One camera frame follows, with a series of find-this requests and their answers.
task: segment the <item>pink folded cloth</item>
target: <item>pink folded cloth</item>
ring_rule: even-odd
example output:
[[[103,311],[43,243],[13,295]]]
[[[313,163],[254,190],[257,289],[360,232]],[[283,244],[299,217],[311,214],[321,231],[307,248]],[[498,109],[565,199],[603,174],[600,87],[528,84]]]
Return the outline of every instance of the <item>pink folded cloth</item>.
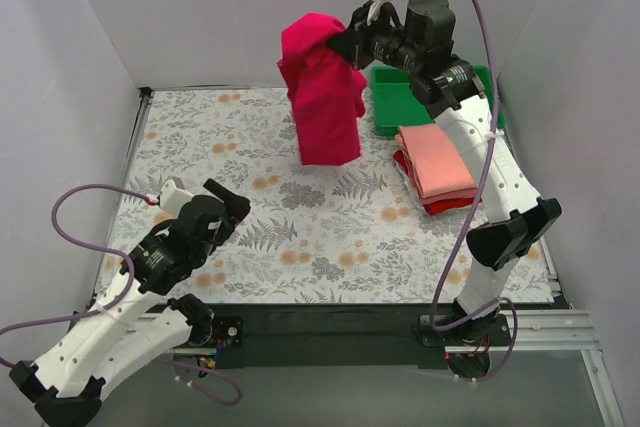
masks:
[[[278,67],[291,100],[303,165],[342,165],[360,156],[364,115],[360,72],[326,46],[344,30],[336,18],[307,14],[282,32]]]
[[[423,205],[472,198],[476,185],[447,135],[436,124],[399,127],[396,141]]]

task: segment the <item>gray floor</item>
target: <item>gray floor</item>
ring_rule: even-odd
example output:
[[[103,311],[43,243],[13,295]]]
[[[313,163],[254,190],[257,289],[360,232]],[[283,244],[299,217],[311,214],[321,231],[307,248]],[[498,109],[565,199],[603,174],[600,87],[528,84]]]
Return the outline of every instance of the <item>gray floor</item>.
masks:
[[[412,367],[227,371],[245,389],[232,408],[173,382],[163,368],[148,366],[129,378],[92,427],[604,425],[579,351],[515,352],[501,375],[476,388]],[[217,380],[204,383],[232,396]]]

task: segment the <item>red cloth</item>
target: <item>red cloth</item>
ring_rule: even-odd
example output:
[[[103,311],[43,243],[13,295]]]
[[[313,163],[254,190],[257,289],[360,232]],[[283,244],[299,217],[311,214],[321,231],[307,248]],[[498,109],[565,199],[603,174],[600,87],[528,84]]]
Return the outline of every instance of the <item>red cloth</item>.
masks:
[[[404,154],[401,150],[398,150],[395,154],[393,154],[393,158],[395,161],[402,167],[402,170],[405,171],[407,175],[409,175],[409,168],[407,166],[407,161],[404,158]],[[432,202],[431,204],[423,205],[424,210],[429,215],[436,215],[441,212],[450,209],[459,209],[461,207],[466,207],[467,205],[471,205],[473,203],[473,197],[470,199],[447,199],[447,200],[438,200],[436,202]]]
[[[303,165],[342,165],[360,156],[357,117],[367,81],[326,41],[344,30],[336,18],[307,14],[282,32],[278,67],[289,88]]]

